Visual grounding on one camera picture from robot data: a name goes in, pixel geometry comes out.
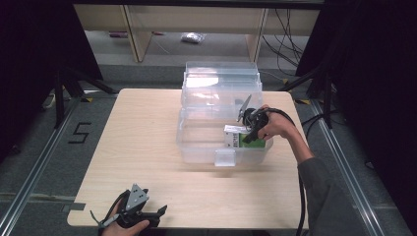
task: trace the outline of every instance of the black stand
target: black stand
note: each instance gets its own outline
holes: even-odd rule
[[[71,95],[71,97],[82,97],[84,95],[84,91],[81,88],[80,84],[78,83],[77,79],[81,79],[83,81],[88,82],[89,84],[95,86],[98,89],[101,89],[109,94],[118,93],[118,90],[110,88],[98,80],[94,80],[91,77],[87,76],[84,73],[79,71],[73,70],[71,68],[61,68],[58,71],[58,75],[56,76],[55,80],[55,100],[56,100],[56,123],[55,129],[61,124],[62,120],[64,119],[64,94],[63,94],[63,87],[67,90],[67,92]]]
[[[329,129],[331,129],[330,104],[332,76],[337,71],[336,67],[340,65],[341,58],[350,44],[354,29],[362,19],[362,14],[359,12],[361,0],[353,0],[351,4],[351,12],[347,14],[341,28],[336,32],[334,40],[331,42],[322,63],[313,71],[298,78],[295,82],[279,89],[280,91],[288,91],[313,79],[307,90],[307,95],[309,97],[317,97],[321,91],[325,93],[323,116]]]

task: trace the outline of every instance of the floor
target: floor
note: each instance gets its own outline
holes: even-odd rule
[[[141,63],[134,61],[127,38],[109,37],[106,31],[86,31],[86,35],[97,63],[103,71],[104,79],[108,79],[110,82],[122,77],[122,74],[126,73],[126,69],[129,68],[155,68],[154,73],[163,73],[160,72],[162,67],[181,67],[178,72],[181,75],[181,70],[186,66],[187,61],[249,61],[245,36],[239,34],[209,33],[205,35],[204,40],[195,44],[181,41],[182,33],[180,32],[163,32],[161,35],[152,37],[147,55]],[[278,49],[279,39],[282,37],[266,35],[266,40],[262,41],[257,65],[260,73],[266,77],[275,78],[277,77],[276,72],[278,72],[280,75],[278,81],[283,83],[284,79],[294,79],[292,75],[296,66],[293,64],[297,63],[298,54],[292,50],[291,43],[286,38],[285,44],[289,48],[281,47],[279,51],[292,63],[282,58],[277,59],[267,42]],[[292,37],[292,41],[300,48],[297,50],[301,50],[305,47],[308,37]],[[129,78],[135,76],[134,71],[129,75]],[[129,83],[129,81],[124,81],[123,85],[128,86]],[[306,98],[306,87],[303,85],[295,88],[292,92],[293,97],[295,99]],[[99,131],[105,125],[114,100],[114,96],[98,97],[94,101],[94,107],[91,107],[88,102],[81,102],[74,111],[74,116],[77,117],[76,121],[89,119],[86,115],[88,112],[94,114],[94,119],[96,119],[94,124],[98,124],[98,127],[94,127],[89,135],[93,139],[93,144],[99,140]],[[73,101],[69,100],[68,102],[68,106],[70,106]],[[300,119],[306,120],[321,113],[320,101],[311,100],[310,102],[312,104],[307,106],[296,104]],[[333,129],[329,130],[322,121],[319,121],[319,125],[309,131],[309,143],[315,153],[321,153],[323,158],[327,159],[330,172],[345,193],[351,197],[352,204],[358,208],[359,217],[364,218],[364,228],[367,235],[411,235],[378,176],[364,165],[366,156],[356,144],[354,135],[348,126],[344,124],[342,115],[335,115],[332,119],[335,124],[339,125],[334,125]],[[20,155],[24,155],[26,158],[11,157],[0,166],[0,213],[2,215],[9,209],[9,204],[16,194],[22,190],[24,182],[28,181],[27,177],[32,168],[37,165],[39,154],[43,152],[43,145],[40,144],[46,144],[49,137],[54,136],[53,131],[46,125],[53,120],[53,110],[46,109],[44,113],[41,113],[38,119],[33,122],[33,129],[30,130],[24,141],[29,144],[30,148],[23,150]],[[70,133],[77,126],[76,121],[70,122],[69,128],[65,131],[70,137],[67,137],[68,139],[73,139]],[[84,174],[77,173],[85,173],[89,165],[88,158],[83,158],[83,161],[79,159],[71,161],[71,158],[92,155],[95,145],[82,146],[80,149],[72,150],[71,155],[68,154],[67,147],[66,149],[60,148],[59,145],[53,150],[54,157],[48,160],[49,163],[40,171],[38,183],[29,190],[30,200],[25,209],[18,212],[21,214],[20,219],[13,222],[16,225],[9,232],[10,235],[48,235],[58,230],[61,230],[61,235],[94,235],[95,229],[69,227],[65,218],[68,214],[68,207],[78,191],[77,186],[84,177]],[[9,166],[19,166],[19,171],[16,168],[8,168]],[[346,180],[353,180],[354,183],[349,183]],[[31,223],[34,215],[38,218],[37,223]],[[292,235],[293,232],[272,230],[270,234]]]

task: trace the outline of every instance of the person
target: person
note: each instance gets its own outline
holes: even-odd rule
[[[273,136],[282,136],[289,142],[306,190],[309,236],[365,235],[358,215],[347,197],[331,178],[323,161],[314,156],[298,129],[278,113],[267,112],[267,116],[268,124],[260,129],[258,138],[268,140]],[[130,230],[113,222],[104,230],[103,235],[130,236],[141,232],[148,224],[142,221]]]

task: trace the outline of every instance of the transparent storage bin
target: transparent storage bin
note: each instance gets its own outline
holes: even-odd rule
[[[250,94],[248,108],[261,107],[262,83],[255,63],[187,63],[176,137],[185,162],[234,166],[264,161],[272,140],[265,147],[227,147],[224,141],[225,125],[242,126],[236,119]]]

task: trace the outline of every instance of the white desk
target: white desk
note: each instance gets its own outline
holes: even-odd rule
[[[265,161],[256,166],[184,163],[175,144],[180,96],[179,89],[120,92],[75,200],[86,207],[72,210],[68,222],[96,225],[89,211],[102,219],[138,183],[149,189],[144,211],[168,205],[159,227],[296,228],[298,172],[287,140],[274,137]],[[264,102],[287,112],[301,130],[289,93],[266,91]]]

